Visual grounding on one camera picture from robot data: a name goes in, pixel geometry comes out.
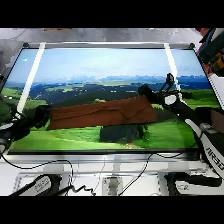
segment large display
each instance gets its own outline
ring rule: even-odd
[[[193,50],[172,49],[182,97],[191,107],[219,107]],[[1,91],[1,122],[9,118],[24,91],[38,49],[23,49]],[[38,105],[66,107],[131,98],[147,83],[159,90],[171,72],[164,49],[45,49],[23,113]],[[63,130],[32,128],[10,150],[165,150],[194,145],[191,128],[160,105],[159,122]]]

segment orange object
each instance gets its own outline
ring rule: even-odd
[[[157,113],[145,96],[104,103],[54,108],[48,130],[156,122]]]

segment sky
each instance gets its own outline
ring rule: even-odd
[[[38,49],[24,49],[8,81],[25,83]],[[179,76],[204,75],[195,53],[172,49]],[[164,49],[54,48],[45,49],[34,82],[67,82],[89,76],[164,76],[171,72]]]

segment white tape strip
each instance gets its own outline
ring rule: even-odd
[[[175,82],[176,88],[177,88],[177,90],[181,91],[180,85],[178,84],[178,80],[177,80],[178,71],[177,71],[177,67],[176,67],[175,60],[173,58],[172,52],[170,50],[170,45],[168,43],[164,43],[164,48],[165,48],[166,56],[168,58],[168,62],[169,62],[169,65],[170,65],[171,74],[174,77],[174,82]],[[180,98],[180,101],[184,102],[183,99],[182,99],[182,94],[181,93],[179,93],[179,98]]]
[[[46,42],[40,43],[40,47],[39,47],[39,50],[38,50],[37,55],[35,57],[33,67],[31,68],[30,74],[29,74],[29,76],[26,80],[25,87],[23,89],[22,95],[21,95],[19,103],[17,105],[17,110],[20,113],[23,112],[23,108],[24,108],[24,106],[26,104],[26,101],[27,101],[27,98],[29,96],[29,92],[30,92],[31,86],[33,84],[33,80],[35,78],[35,75],[37,73],[37,69],[38,69],[40,61],[41,61],[41,57],[44,53],[45,44],[46,44]]]

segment floor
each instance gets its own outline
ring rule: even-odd
[[[189,42],[199,46],[201,38],[193,28],[0,28],[0,39],[25,42]]]

